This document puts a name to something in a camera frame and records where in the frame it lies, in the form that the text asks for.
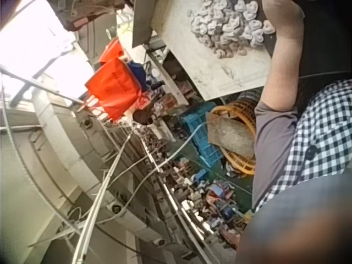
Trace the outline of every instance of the cardboard piece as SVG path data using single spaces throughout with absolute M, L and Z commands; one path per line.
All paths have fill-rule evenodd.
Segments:
M 246 158 L 254 156 L 254 137 L 245 124 L 234 119 L 207 113 L 207 126 L 208 142 L 211 144 Z

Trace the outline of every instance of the orange wire reel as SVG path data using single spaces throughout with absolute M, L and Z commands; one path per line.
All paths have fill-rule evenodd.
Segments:
M 257 102 L 250 98 L 241 98 L 236 100 L 226 106 L 217 106 L 211 113 L 223 116 L 227 114 L 229 118 L 239 118 L 251 131 L 253 138 L 255 138 L 255 114 L 254 108 Z M 241 172 L 247 175 L 255 174 L 255 157 L 245 158 L 233 151 L 229 151 L 223 147 L 220 147 L 221 151 L 224 153 L 226 159 L 230 164 Z

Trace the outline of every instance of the orange bag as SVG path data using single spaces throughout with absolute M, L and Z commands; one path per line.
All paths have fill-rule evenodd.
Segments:
M 122 49 L 121 43 L 119 39 L 116 37 L 105 48 L 103 54 L 101 54 L 99 61 L 100 62 L 108 62 L 111 59 L 119 58 L 124 55 L 124 51 Z
M 109 60 L 85 84 L 110 118 L 116 120 L 141 94 L 141 86 L 128 66 L 120 59 Z

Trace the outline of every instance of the checkered shirt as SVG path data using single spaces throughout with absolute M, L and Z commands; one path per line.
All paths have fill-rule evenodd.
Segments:
M 344 80 L 326 86 L 310 101 L 297 123 L 282 175 L 255 211 L 297 183 L 343 173 L 351 159 L 352 80 Z

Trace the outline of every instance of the blue plastic basket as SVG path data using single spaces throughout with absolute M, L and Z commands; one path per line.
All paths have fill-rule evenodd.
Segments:
M 181 121 L 193 133 L 200 124 L 206 121 L 206 113 L 210 112 L 215 106 L 214 102 L 205 102 L 191 113 L 184 113 L 181 116 Z M 207 134 L 207 126 L 203 125 L 193 136 L 192 140 L 203 160 L 211 167 L 223 157 L 223 153 L 219 147 L 211 145 L 208 142 Z

